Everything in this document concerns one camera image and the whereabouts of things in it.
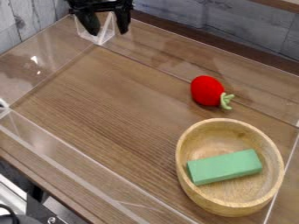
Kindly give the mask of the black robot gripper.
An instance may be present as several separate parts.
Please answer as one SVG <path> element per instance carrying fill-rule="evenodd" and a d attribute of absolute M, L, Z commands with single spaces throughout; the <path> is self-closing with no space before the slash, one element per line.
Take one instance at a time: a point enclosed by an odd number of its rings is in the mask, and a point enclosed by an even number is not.
<path fill-rule="evenodd" d="M 119 32 L 126 34 L 131 23 L 134 0 L 66 0 L 77 11 L 75 15 L 83 27 L 93 36 L 99 35 L 101 22 L 94 12 L 114 11 Z"/>

